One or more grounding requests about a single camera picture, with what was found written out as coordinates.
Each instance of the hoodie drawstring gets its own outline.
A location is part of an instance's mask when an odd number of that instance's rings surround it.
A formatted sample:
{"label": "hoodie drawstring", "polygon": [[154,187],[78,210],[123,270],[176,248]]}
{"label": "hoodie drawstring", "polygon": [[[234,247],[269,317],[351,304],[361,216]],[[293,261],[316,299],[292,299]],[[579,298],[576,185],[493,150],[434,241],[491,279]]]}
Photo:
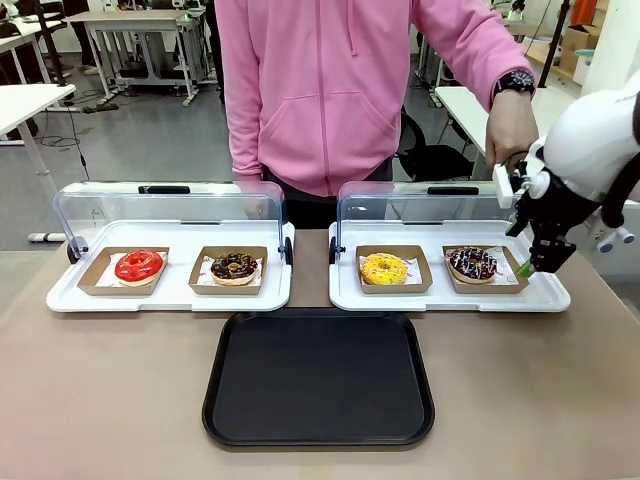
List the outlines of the hoodie drawstring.
{"label": "hoodie drawstring", "polygon": [[351,56],[358,55],[358,49],[356,47],[356,39],[354,32],[354,18],[353,18],[353,2],[354,0],[347,0],[347,30],[349,30],[349,42],[351,43]]}

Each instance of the green object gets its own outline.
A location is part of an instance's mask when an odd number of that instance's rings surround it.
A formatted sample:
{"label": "green object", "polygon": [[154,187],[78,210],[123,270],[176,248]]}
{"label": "green object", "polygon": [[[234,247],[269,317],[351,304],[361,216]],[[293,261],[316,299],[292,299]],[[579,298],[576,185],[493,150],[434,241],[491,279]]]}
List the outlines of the green object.
{"label": "green object", "polygon": [[507,15],[507,20],[510,22],[524,22],[524,12],[514,12],[511,10]]}
{"label": "green object", "polygon": [[533,275],[534,273],[536,273],[536,267],[534,267],[531,262],[527,262],[524,265],[522,265],[519,269],[518,272],[516,273],[519,277],[522,278],[529,278],[531,275]]}

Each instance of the yellow glazed donut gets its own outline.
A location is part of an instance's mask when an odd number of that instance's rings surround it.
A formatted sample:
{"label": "yellow glazed donut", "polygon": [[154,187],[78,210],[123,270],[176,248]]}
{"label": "yellow glazed donut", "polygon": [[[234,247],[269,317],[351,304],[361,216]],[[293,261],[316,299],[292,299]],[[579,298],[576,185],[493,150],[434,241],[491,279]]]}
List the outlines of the yellow glazed donut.
{"label": "yellow glazed donut", "polygon": [[375,253],[362,265],[364,281],[370,285],[400,285],[407,278],[407,264],[388,253]]}

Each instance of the hoodie pocket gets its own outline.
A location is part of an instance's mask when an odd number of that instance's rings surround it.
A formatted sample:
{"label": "hoodie pocket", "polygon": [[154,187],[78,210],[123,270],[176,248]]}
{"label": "hoodie pocket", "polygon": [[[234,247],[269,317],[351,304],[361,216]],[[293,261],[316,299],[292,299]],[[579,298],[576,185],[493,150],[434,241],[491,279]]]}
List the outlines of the hoodie pocket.
{"label": "hoodie pocket", "polygon": [[260,129],[258,158],[279,178],[295,184],[324,178],[318,96],[286,99]]}
{"label": "hoodie pocket", "polygon": [[327,96],[327,139],[331,173],[363,180],[397,147],[397,128],[361,92]]}

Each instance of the hand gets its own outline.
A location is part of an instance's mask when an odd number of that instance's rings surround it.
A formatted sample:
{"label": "hand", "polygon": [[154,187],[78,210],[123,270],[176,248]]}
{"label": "hand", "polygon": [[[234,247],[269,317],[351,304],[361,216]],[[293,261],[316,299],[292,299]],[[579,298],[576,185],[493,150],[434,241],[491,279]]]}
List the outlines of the hand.
{"label": "hand", "polygon": [[246,199],[244,213],[247,220],[269,220],[269,202],[266,199]]}
{"label": "hand", "polygon": [[513,171],[538,139],[538,126],[531,108],[531,94],[505,90],[493,99],[487,122],[487,163],[506,164]]}

